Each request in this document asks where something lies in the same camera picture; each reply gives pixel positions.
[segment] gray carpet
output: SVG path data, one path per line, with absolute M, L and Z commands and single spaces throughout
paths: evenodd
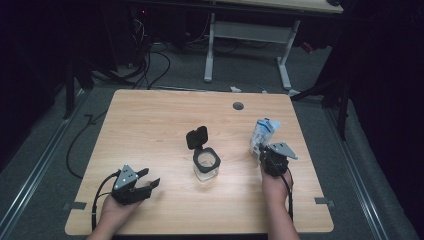
M 272 45 L 256 51 L 249 46 L 239 46 L 230 54 L 216 53 L 214 79 L 203 82 L 205 49 L 187 48 L 185 51 L 170 46 L 162 52 L 171 61 L 169 71 L 155 84 L 154 88 L 179 87 L 211 91 L 230 91 L 236 86 L 242 92 L 287 93 L 282 88 L 280 76 L 273 55 L 280 46 Z M 159 51 L 163 45 L 155 46 Z M 230 51 L 231 46 L 217 47 L 218 51 Z M 295 90 L 302 91 L 313 86 L 331 49 L 306 53 L 294 48 L 287 62 L 289 76 Z M 167 60 L 151 54 L 151 68 L 147 74 L 151 82 L 167 67 Z M 84 239 L 83 236 L 68 236 L 64 227 L 69 215 L 63 205 L 72 202 L 79 188 L 80 180 L 66 168 L 66 153 L 73 138 L 87 124 L 85 114 L 97 116 L 106 110 L 116 89 L 122 86 L 96 81 L 96 87 L 86 96 L 81 108 L 70 123 L 63 140 L 44 177 L 36 188 L 22 215 L 10 232 L 9 239 Z M 8 167 L 0 174 L 2 200 L 0 215 L 3 216 L 13 203 L 20 188 L 36 165 L 55 130 L 62 123 L 64 115 L 64 90 L 56 97 L 56 104 L 34 125 L 19 152 Z M 334 230 L 325 234 L 301 234 L 302 239 L 374 239 L 363 212 L 357 193 L 346 167 L 345 155 L 340 147 L 334 126 L 328 119 L 328 112 L 319 104 L 320 96 L 308 97 L 294 102 L 296 114 L 305 136 L 324 195 L 334 202 L 330 213 Z M 75 142 L 70 154 L 72 169 L 82 175 L 90 159 L 102 125 L 101 118 L 96 125 L 87 128 Z M 349 149 L 357 163 L 367 189 L 381 216 L 389 239 L 418 239 L 409 221 L 403 215 L 396 196 L 385 180 L 369 149 L 368 143 L 356 119 L 352 105 L 349 106 L 346 137 Z M 140 239 L 158 239 L 144 236 Z M 265 239 L 259 236 L 175 236 L 167 239 Z

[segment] human hand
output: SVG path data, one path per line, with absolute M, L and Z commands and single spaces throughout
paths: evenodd
M 87 239 L 111 239 L 142 202 L 143 201 L 139 201 L 130 205 L 122 205 L 112 196 L 107 196 L 103 203 L 99 223 Z
M 262 164 L 260 164 L 260 167 L 262 175 L 262 192 L 264 193 L 266 202 L 268 204 L 276 203 L 284 206 L 288 196 L 288 190 L 283 179 L 265 173 Z M 283 177 L 286 179 L 291 189 L 293 187 L 293 179 L 290 170 L 287 170 L 286 173 L 283 174 Z

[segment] white desk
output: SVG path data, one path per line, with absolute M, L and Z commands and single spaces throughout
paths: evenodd
M 222 3 L 238 3 L 258 5 L 265 7 L 284 8 L 299 11 L 313 11 L 324 13 L 342 13 L 343 9 L 331 6 L 326 0 L 217 0 Z M 281 57 L 277 58 L 277 66 L 280 71 L 281 80 L 286 90 L 291 89 L 290 79 L 286 69 L 286 61 L 296 37 L 300 20 L 296 20 L 291 28 L 272 27 L 264 25 L 234 23 L 226 21 L 216 21 L 215 14 L 211 14 L 209 31 L 209 48 L 206 57 L 205 82 L 212 81 L 213 75 L 213 45 L 215 37 L 233 38 L 240 40 L 253 40 L 262 42 L 273 42 L 285 44 Z

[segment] wooden table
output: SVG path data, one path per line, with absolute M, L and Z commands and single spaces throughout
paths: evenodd
M 235 110 L 234 102 L 244 109 Z M 150 169 L 138 186 L 157 178 L 161 182 L 120 234 L 266 233 L 260 170 L 249 152 L 253 128 L 264 117 L 282 123 L 271 142 L 285 141 L 299 157 L 289 163 L 297 230 L 331 231 L 327 205 L 315 203 L 323 193 L 287 95 L 118 90 L 75 199 L 87 207 L 71 210 L 66 232 L 91 232 L 91 206 L 100 183 L 127 163 L 134 171 Z M 203 125 L 209 133 L 204 147 L 212 147 L 222 162 L 218 176 L 202 183 L 185 136 Z M 112 189 L 113 181 L 103 192 Z

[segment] desk leg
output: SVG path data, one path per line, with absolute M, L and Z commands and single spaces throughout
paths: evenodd
M 300 20 L 296 20 L 293 24 L 293 27 L 290 31 L 290 34 L 287 39 L 286 48 L 284 49 L 284 54 L 282 57 L 277 58 L 278 69 L 280 70 L 281 80 L 283 81 L 283 87 L 286 90 L 291 90 L 291 84 L 289 75 L 287 74 L 286 61 L 289 57 L 290 49 L 293 45 L 294 38 L 296 37 L 297 30 L 300 25 Z
M 206 57 L 205 78 L 204 78 L 205 82 L 212 82 L 214 37 L 215 37 L 215 13 L 211 13 L 211 24 L 209 29 L 209 49 L 208 49 L 208 56 Z

